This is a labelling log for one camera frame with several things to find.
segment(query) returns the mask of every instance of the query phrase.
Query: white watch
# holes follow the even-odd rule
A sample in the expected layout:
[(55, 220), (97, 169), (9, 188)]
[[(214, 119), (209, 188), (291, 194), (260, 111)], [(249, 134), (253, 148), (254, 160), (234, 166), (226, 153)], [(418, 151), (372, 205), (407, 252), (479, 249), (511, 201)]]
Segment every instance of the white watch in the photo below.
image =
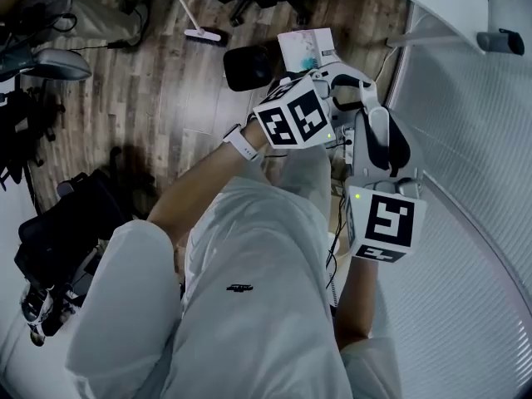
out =
[(249, 144), (245, 137), (240, 132), (242, 126), (240, 124), (235, 124), (231, 129), (225, 134), (224, 142), (231, 143), (234, 148), (246, 159), (252, 160), (259, 153)]

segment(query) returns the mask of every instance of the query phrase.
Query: white sleeve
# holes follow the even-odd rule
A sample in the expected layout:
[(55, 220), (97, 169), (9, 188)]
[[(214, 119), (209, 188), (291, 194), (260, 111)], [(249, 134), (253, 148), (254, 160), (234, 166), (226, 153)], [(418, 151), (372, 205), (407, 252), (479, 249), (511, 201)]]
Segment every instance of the white sleeve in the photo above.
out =
[(180, 318), (166, 233), (134, 220), (113, 234), (76, 318), (66, 370), (81, 397), (129, 399), (159, 361)]
[(370, 338), (340, 352), (353, 399), (400, 399), (401, 382), (390, 338)]

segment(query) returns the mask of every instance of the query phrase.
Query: hand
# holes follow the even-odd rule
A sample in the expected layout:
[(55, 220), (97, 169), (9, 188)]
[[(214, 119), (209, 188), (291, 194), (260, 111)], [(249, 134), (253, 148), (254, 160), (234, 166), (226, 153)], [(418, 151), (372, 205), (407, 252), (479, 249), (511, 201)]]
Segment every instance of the hand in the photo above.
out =
[(255, 150), (268, 143), (268, 138), (257, 120), (251, 120), (242, 130), (242, 135)]

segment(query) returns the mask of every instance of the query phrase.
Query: white cube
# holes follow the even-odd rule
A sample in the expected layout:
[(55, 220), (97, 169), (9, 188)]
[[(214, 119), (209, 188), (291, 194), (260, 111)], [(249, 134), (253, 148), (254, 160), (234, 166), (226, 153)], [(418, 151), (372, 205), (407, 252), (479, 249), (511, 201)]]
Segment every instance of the white cube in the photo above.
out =
[(347, 183), (346, 217), (351, 256), (395, 263), (416, 251), (426, 202)]
[(302, 149), (335, 140), (328, 103), (310, 76), (273, 90), (254, 113), (274, 149)]

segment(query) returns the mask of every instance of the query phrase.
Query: floor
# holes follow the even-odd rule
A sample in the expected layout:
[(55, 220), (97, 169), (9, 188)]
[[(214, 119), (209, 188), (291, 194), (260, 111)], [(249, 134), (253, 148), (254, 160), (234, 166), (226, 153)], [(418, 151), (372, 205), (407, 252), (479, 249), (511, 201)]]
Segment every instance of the floor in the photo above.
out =
[[(118, 6), (121, 0), (98, 0)], [(280, 32), (301, 29), (287, 3), (260, 10), (253, 5), (245, 24), (229, 25), (234, 2), (187, 0), (199, 23), (230, 34), (228, 49), (275, 39)], [(404, 33), (406, 0), (313, 0), (309, 27), (330, 27), (337, 52), (350, 65), (375, 76), (388, 52), (384, 39)], [(81, 51), (93, 75), (81, 82), (49, 82), (66, 113), (57, 121), (57, 140), (42, 141), (45, 164), (32, 166), (37, 199), (43, 209), (57, 202), (58, 182), (87, 173), (109, 160), (113, 146), (123, 150), (123, 170), (135, 183), (145, 173), (155, 178), (149, 194), (135, 196), (143, 211), (177, 176), (186, 172), (242, 122), (267, 88), (234, 92), (223, 73), (226, 49), (185, 40), (189, 20), (177, 0), (152, 0), (150, 26), (135, 50)], [(98, 41), (58, 39), (54, 47), (97, 46)], [(378, 83), (384, 99), (397, 53)], [(23, 86), (35, 84), (28, 79)]]

